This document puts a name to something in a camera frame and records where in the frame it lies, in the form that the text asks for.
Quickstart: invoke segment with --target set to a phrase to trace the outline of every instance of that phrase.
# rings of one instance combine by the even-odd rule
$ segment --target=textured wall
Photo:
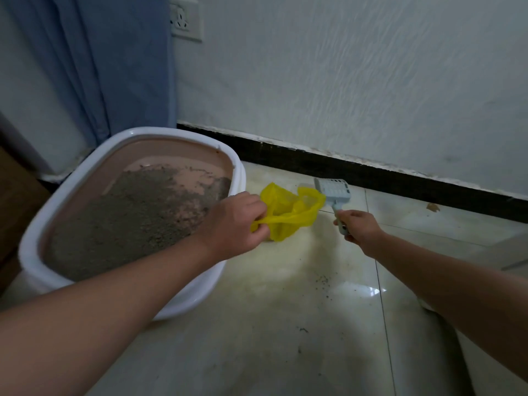
[[[81,132],[1,2],[0,118],[4,135],[41,174],[61,174],[87,152]]]
[[[200,0],[182,120],[528,195],[528,0]]]

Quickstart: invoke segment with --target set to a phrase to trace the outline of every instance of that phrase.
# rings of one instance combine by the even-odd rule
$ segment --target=forearm
[[[0,394],[84,394],[210,258],[190,237],[2,313]]]
[[[524,280],[384,234],[371,256],[459,331],[528,380]]]

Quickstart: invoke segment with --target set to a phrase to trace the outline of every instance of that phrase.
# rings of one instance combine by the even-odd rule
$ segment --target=wall socket
[[[168,0],[170,6],[170,32],[173,36],[201,42],[203,22],[198,0]]]

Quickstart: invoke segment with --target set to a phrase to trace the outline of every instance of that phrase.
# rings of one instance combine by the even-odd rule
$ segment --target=white litter scoop
[[[332,206],[334,214],[350,201],[350,190],[343,179],[320,179],[313,178],[315,188],[326,196],[326,204]],[[339,233],[347,235],[348,229],[339,218],[337,218]]]

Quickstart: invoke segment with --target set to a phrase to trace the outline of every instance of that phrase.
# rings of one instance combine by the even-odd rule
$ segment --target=hand
[[[192,236],[205,245],[214,263],[228,260],[269,238],[265,224],[253,233],[250,230],[253,221],[266,216],[266,211],[266,203],[258,195],[238,193],[213,206]]]
[[[376,218],[368,212],[357,210],[339,210],[336,216],[348,228],[349,234],[345,235],[345,240],[355,243],[371,257],[375,243],[385,235]]]

